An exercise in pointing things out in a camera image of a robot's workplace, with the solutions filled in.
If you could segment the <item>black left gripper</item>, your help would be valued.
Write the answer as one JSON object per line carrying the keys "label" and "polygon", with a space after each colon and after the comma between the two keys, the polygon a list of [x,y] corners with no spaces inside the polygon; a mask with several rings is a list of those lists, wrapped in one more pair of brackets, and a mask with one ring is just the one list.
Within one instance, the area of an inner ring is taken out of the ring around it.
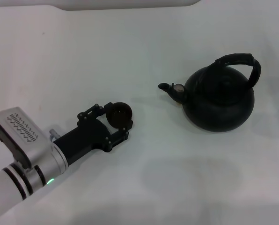
{"label": "black left gripper", "polygon": [[107,127],[96,119],[108,113],[112,106],[112,102],[107,103],[105,106],[95,104],[86,111],[79,113],[77,115],[78,126],[53,142],[64,154],[69,165],[91,150],[98,149],[104,152],[111,152],[115,146],[128,139],[133,120],[118,124],[109,122],[116,129],[116,132],[110,133]]}

